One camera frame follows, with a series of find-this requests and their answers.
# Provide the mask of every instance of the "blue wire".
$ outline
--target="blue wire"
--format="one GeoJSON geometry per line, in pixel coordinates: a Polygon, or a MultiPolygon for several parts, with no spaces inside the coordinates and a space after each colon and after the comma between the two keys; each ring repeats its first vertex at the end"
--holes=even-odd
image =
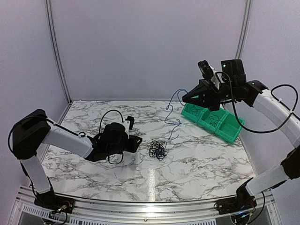
{"type": "Polygon", "coordinates": [[[175,127],[173,128],[173,130],[171,131],[170,137],[168,138],[168,140],[170,140],[170,141],[172,141],[172,140],[174,140],[174,139],[176,139],[176,138],[179,137],[179,135],[177,135],[177,137],[171,139],[172,134],[173,134],[173,131],[175,130],[175,128],[182,124],[181,121],[180,121],[179,119],[177,119],[176,122],[171,121],[171,120],[168,119],[168,117],[169,117],[169,116],[171,115],[171,113],[173,112],[173,105],[171,105],[171,102],[172,102],[172,100],[173,100],[174,95],[177,93],[177,98],[178,98],[180,104],[181,104],[182,106],[185,106],[185,105],[181,102],[181,100],[180,100],[180,98],[179,98],[179,93],[182,92],[182,91],[187,93],[187,91],[186,91],[185,89],[183,89],[183,88],[178,89],[177,91],[174,92],[174,94],[172,95],[172,97],[171,97],[171,99],[170,99],[169,104],[168,104],[167,107],[166,107],[166,110],[169,110],[169,107],[172,107],[172,108],[171,108],[170,113],[169,113],[169,114],[167,115],[167,117],[165,118],[165,123],[166,123],[166,124],[169,124],[169,125],[174,125],[174,126],[175,126],[175,127]]]}
{"type": "MultiPolygon", "coordinates": [[[[245,206],[243,206],[242,208],[241,208],[241,210],[244,208],[245,206]]],[[[243,212],[240,212],[238,215],[240,215],[240,214],[243,214],[243,212]]]]}

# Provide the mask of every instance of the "black cable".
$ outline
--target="black cable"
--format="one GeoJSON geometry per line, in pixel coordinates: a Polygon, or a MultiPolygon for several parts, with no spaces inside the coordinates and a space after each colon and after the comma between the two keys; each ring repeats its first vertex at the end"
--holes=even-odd
{"type": "Polygon", "coordinates": [[[221,80],[220,80],[220,77],[219,77],[218,75],[216,75],[216,77],[217,77],[217,80],[218,80],[220,83],[222,83],[221,80]]]}
{"type": "Polygon", "coordinates": [[[57,224],[56,222],[53,223],[53,221],[50,221],[50,222],[46,221],[46,224],[48,224],[48,225],[64,225],[64,224],[67,222],[67,220],[68,220],[68,214],[67,214],[67,212],[64,211],[64,210],[62,210],[62,212],[64,212],[64,213],[66,214],[66,218],[65,218],[64,222],[62,222],[62,223],[60,223],[60,224],[57,224]]]}
{"type": "Polygon", "coordinates": [[[168,152],[165,151],[166,146],[167,142],[159,142],[152,139],[149,148],[149,156],[157,158],[159,161],[163,160],[168,154],[168,152]]]}
{"type": "Polygon", "coordinates": [[[80,137],[85,137],[86,136],[86,133],[85,132],[83,132],[83,131],[81,131],[81,132],[79,132],[79,134],[78,134],[80,137]]]}
{"type": "MultiPolygon", "coordinates": [[[[232,88],[232,85],[231,85],[231,79],[230,79],[230,77],[229,77],[229,75],[228,75],[227,73],[225,73],[225,72],[216,72],[216,74],[219,74],[219,73],[222,73],[222,74],[226,75],[227,78],[228,78],[228,80],[229,80],[230,93],[231,93],[231,98],[232,98],[232,107],[233,107],[234,115],[235,115],[235,118],[236,118],[238,124],[239,124],[242,128],[244,128],[245,130],[247,130],[247,131],[249,131],[249,132],[252,132],[252,133],[256,133],[256,134],[268,134],[268,133],[272,133],[272,132],[274,132],[274,131],[279,130],[279,129],[280,129],[280,128],[281,128],[281,127],[289,120],[289,119],[290,119],[290,117],[292,116],[293,113],[290,113],[289,116],[285,119],[285,121],[284,121],[281,125],[279,125],[277,128],[275,128],[275,129],[273,129],[273,130],[256,131],[256,130],[251,130],[251,129],[245,127],[245,126],[242,125],[242,123],[240,122],[239,116],[238,116],[238,114],[237,114],[237,112],[236,112],[235,103],[234,103],[234,99],[233,99],[233,88],[232,88]]],[[[279,86],[276,86],[276,87],[273,88],[272,90],[275,90],[275,89],[277,89],[277,88],[279,88],[279,87],[282,87],[282,86],[288,86],[288,85],[289,85],[289,84],[281,84],[281,85],[279,85],[279,86]]],[[[298,92],[297,92],[297,90],[296,90],[293,86],[290,85],[289,87],[292,87],[293,90],[294,90],[295,93],[296,93],[295,104],[294,104],[294,106],[293,106],[293,108],[292,108],[292,111],[294,111],[295,108],[296,108],[297,102],[298,102],[298,92]]]]}
{"type": "Polygon", "coordinates": [[[254,205],[252,205],[252,207],[253,207],[253,211],[252,211],[252,215],[253,215],[256,212],[256,208],[254,207],[254,205]]]}
{"type": "Polygon", "coordinates": [[[253,221],[255,221],[255,220],[261,215],[261,213],[263,212],[263,208],[264,208],[264,206],[265,206],[265,204],[266,204],[266,197],[264,196],[264,193],[263,193],[263,192],[262,192],[262,195],[263,195],[263,205],[262,205],[262,209],[261,209],[261,211],[258,213],[258,215],[257,215],[251,222],[249,222],[248,224],[253,223],[253,221]]]}
{"type": "Polygon", "coordinates": [[[221,77],[222,77],[222,81],[224,81],[225,83],[228,82],[227,78],[224,77],[224,74],[223,74],[223,73],[222,73],[221,77]]]}
{"type": "MultiPolygon", "coordinates": [[[[278,87],[283,87],[283,86],[288,86],[293,88],[293,86],[291,86],[290,84],[281,84],[278,87]]],[[[273,98],[275,98],[277,101],[279,101],[279,98],[277,98],[274,94],[273,94],[274,89],[271,90],[271,95],[273,96],[273,98]]],[[[287,109],[287,110],[291,110],[286,104],[284,104],[284,102],[280,101],[280,103],[287,109]]],[[[294,112],[292,113],[298,120],[300,120],[300,117],[295,114],[294,112]]]]}
{"type": "Polygon", "coordinates": [[[111,109],[111,110],[107,111],[107,112],[102,116],[101,121],[100,121],[100,125],[99,125],[99,133],[101,132],[100,129],[101,129],[101,124],[102,124],[103,118],[105,117],[106,114],[108,114],[109,112],[112,112],[112,111],[115,111],[115,112],[119,113],[119,114],[121,115],[121,118],[122,118],[122,123],[124,122],[124,120],[123,120],[123,115],[120,113],[120,111],[118,111],[118,110],[116,110],[116,109],[111,109]]]}
{"type": "Polygon", "coordinates": [[[61,125],[59,125],[59,124],[57,124],[57,123],[55,123],[55,122],[53,122],[52,120],[48,119],[47,117],[43,117],[43,116],[28,116],[28,117],[25,117],[25,118],[21,119],[20,121],[16,122],[16,123],[13,125],[13,127],[11,128],[11,130],[10,130],[10,132],[9,132],[9,134],[8,134],[8,141],[7,141],[7,143],[8,143],[8,148],[9,148],[9,150],[10,150],[12,153],[13,153],[13,150],[12,150],[12,148],[11,148],[11,146],[10,146],[10,137],[11,137],[11,134],[13,133],[13,131],[14,131],[14,129],[15,129],[16,126],[18,126],[20,123],[22,123],[23,121],[25,121],[25,120],[27,120],[27,119],[30,119],[30,118],[40,118],[40,119],[46,120],[46,121],[48,121],[49,123],[53,124],[54,126],[57,126],[57,127],[61,128],[61,129],[63,129],[63,130],[65,130],[65,131],[67,131],[67,132],[69,132],[69,133],[71,133],[71,134],[73,134],[73,135],[75,135],[75,136],[78,136],[78,134],[76,134],[75,132],[73,132],[73,131],[71,131],[71,130],[69,130],[69,129],[67,129],[67,128],[65,128],[65,127],[63,127],[63,126],[61,126],[61,125]]]}
{"type": "Polygon", "coordinates": [[[117,164],[120,164],[122,161],[123,161],[123,158],[124,158],[124,153],[122,152],[122,158],[121,158],[121,161],[118,162],[118,163],[111,163],[110,159],[109,159],[109,156],[107,157],[108,158],[108,162],[109,164],[113,164],[113,165],[117,165],[117,164]]]}
{"type": "Polygon", "coordinates": [[[215,209],[215,210],[218,210],[217,207],[216,207],[216,205],[217,205],[217,203],[214,204],[214,209],[215,209]]]}
{"type": "Polygon", "coordinates": [[[227,103],[231,103],[232,100],[229,100],[229,101],[225,101],[225,102],[221,102],[221,104],[227,104],[227,103]]]}
{"type": "Polygon", "coordinates": [[[34,191],[33,182],[31,179],[30,179],[30,181],[31,181],[32,192],[33,192],[35,198],[38,199],[42,204],[44,204],[43,201],[37,196],[36,192],[34,191]]]}

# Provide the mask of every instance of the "white backdrop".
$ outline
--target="white backdrop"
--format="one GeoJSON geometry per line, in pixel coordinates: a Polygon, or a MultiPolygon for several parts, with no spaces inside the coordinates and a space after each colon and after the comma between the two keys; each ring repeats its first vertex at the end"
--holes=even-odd
{"type": "Polygon", "coordinates": [[[53,0],[73,99],[169,99],[232,59],[244,0],[53,0]]]}

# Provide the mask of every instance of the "metal frame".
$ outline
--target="metal frame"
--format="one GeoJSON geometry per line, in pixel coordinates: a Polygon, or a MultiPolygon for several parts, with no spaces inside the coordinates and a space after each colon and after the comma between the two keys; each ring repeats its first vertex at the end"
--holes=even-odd
{"type": "MultiPolygon", "coordinates": [[[[273,225],[280,225],[280,219],[277,218],[277,209],[274,206],[274,198],[270,191],[265,192],[266,206],[270,208],[269,212],[273,225]]],[[[68,215],[69,221],[66,224],[88,224],[94,225],[128,225],[128,224],[201,224],[201,222],[215,221],[219,217],[227,217],[229,214],[219,215],[213,208],[217,199],[189,201],[189,202],[116,202],[103,201],[96,199],[86,199],[72,196],[75,199],[73,213],[68,215]]],[[[25,211],[47,218],[50,210],[42,209],[34,205],[34,194],[31,188],[21,186],[14,209],[11,213],[8,225],[17,225],[21,212],[25,211]]],[[[256,196],[257,209],[263,205],[263,196],[256,196]]]]}
{"type": "Polygon", "coordinates": [[[60,118],[57,121],[58,124],[61,124],[63,122],[64,118],[66,117],[66,114],[69,112],[69,109],[72,106],[72,103],[73,102],[71,102],[70,104],[67,105],[67,107],[65,108],[64,112],[62,113],[62,115],[60,116],[60,118]]]}
{"type": "Polygon", "coordinates": [[[251,8],[252,8],[252,0],[246,0],[243,23],[242,23],[242,28],[240,30],[238,49],[235,54],[236,59],[240,59],[242,52],[244,50],[244,46],[245,46],[245,42],[249,30],[251,8]]]}
{"type": "Polygon", "coordinates": [[[60,83],[62,86],[62,90],[66,99],[66,102],[68,104],[72,103],[72,98],[70,96],[70,92],[68,89],[66,77],[65,77],[65,72],[61,63],[61,58],[60,58],[60,52],[58,50],[58,45],[57,45],[57,40],[56,40],[56,35],[55,35],[55,28],[54,28],[54,21],[53,21],[53,14],[52,14],[52,6],[51,6],[51,0],[45,0],[45,6],[46,6],[46,16],[47,16],[47,21],[48,21],[48,27],[49,27],[49,32],[50,32],[50,38],[51,38],[51,44],[52,44],[52,49],[53,49],[53,54],[55,58],[55,63],[57,67],[57,71],[59,74],[60,78],[60,83]]]}

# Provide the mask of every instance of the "white wall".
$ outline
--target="white wall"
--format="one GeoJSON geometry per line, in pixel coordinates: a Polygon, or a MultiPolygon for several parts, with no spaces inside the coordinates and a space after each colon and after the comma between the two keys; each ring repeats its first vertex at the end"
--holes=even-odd
{"type": "Polygon", "coordinates": [[[42,0],[0,2],[0,218],[7,224],[20,185],[20,163],[9,152],[15,122],[37,108],[58,120],[66,101],[56,69],[42,0]]]}
{"type": "Polygon", "coordinates": [[[73,99],[169,99],[234,58],[244,0],[53,0],[73,99]]]}
{"type": "MultiPolygon", "coordinates": [[[[272,89],[289,83],[300,92],[300,2],[253,1],[251,22],[242,60],[248,80],[259,80],[272,89]]],[[[291,108],[295,94],[288,88],[276,91],[291,108]]],[[[266,130],[275,126],[246,104],[237,107],[246,126],[266,130]]],[[[277,131],[257,135],[245,130],[242,140],[258,173],[278,165],[293,147],[287,138],[277,131]]],[[[300,224],[300,179],[286,182],[273,191],[284,225],[300,224]]]]}

